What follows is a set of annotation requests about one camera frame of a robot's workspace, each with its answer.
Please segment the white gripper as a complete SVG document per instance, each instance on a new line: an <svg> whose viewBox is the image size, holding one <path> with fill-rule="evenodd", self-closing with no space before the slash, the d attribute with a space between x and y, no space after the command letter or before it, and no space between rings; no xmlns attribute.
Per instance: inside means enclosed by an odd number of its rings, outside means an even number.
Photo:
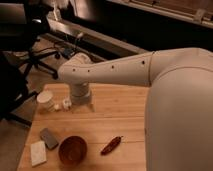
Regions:
<svg viewBox="0 0 213 171"><path fill-rule="evenodd" d="M70 110L72 103L75 105L86 105L91 112L95 112L94 105L91 102L92 92L88 83L71 84L70 85L70 99L64 99L62 106L65 110Z"/></svg>

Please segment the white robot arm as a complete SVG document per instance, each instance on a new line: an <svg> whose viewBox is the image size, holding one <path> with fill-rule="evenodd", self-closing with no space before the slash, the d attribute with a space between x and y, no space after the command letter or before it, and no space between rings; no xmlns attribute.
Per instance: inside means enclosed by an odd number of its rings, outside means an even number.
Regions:
<svg viewBox="0 0 213 171"><path fill-rule="evenodd" d="M179 48L100 63L78 53L58 73L75 102L91 96L91 83L147 87L147 171L213 171L213 52Z"/></svg>

